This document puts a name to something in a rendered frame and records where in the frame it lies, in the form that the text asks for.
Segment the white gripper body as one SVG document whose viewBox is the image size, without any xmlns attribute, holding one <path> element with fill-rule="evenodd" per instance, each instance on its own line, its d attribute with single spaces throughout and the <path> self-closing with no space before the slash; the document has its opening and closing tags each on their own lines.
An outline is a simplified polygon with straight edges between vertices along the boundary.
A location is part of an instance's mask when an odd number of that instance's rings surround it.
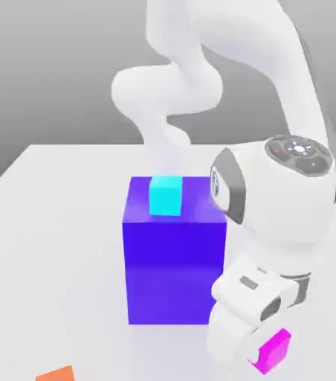
<svg viewBox="0 0 336 381">
<path fill-rule="evenodd" d="M 256 363 L 259 349 L 276 333 L 279 316 L 250 325 L 220 302 L 212 308 L 207 328 L 207 351 L 223 370 L 235 371 L 247 360 Z"/>
</svg>

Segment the large blue box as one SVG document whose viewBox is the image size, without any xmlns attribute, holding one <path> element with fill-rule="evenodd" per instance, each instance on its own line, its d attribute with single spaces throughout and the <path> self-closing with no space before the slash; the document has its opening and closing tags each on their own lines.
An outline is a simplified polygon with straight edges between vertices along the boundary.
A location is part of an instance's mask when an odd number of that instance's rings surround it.
<svg viewBox="0 0 336 381">
<path fill-rule="evenodd" d="M 183 180 L 181 215 L 149 213 L 149 177 L 133 177 L 123 213 L 130 324 L 207 324 L 221 275 L 227 222 L 207 177 Z"/>
</svg>

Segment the small magenta cube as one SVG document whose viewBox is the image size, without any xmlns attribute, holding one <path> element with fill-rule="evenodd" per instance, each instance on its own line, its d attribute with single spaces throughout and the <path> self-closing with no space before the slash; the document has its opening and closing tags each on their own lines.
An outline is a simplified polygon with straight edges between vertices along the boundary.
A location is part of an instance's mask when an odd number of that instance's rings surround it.
<svg viewBox="0 0 336 381">
<path fill-rule="evenodd" d="M 285 329 L 275 333 L 260 349 L 258 360 L 248 360 L 261 374 L 273 370 L 287 355 L 291 334 Z"/>
</svg>

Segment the small cyan cube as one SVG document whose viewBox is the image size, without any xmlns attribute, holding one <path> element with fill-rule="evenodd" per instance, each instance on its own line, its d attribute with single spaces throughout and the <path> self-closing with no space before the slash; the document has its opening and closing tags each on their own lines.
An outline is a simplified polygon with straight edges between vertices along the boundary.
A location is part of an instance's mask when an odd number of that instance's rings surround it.
<svg viewBox="0 0 336 381">
<path fill-rule="evenodd" d="M 180 216 L 182 176 L 153 176 L 149 183 L 149 213 L 158 216 Z"/>
</svg>

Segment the small orange cube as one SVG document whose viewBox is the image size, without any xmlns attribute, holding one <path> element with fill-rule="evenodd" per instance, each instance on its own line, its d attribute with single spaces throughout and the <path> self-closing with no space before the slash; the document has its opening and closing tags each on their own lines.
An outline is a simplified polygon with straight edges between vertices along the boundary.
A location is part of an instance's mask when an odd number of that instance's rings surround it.
<svg viewBox="0 0 336 381">
<path fill-rule="evenodd" d="M 71 365 L 36 376 L 36 381 L 75 381 Z"/>
</svg>

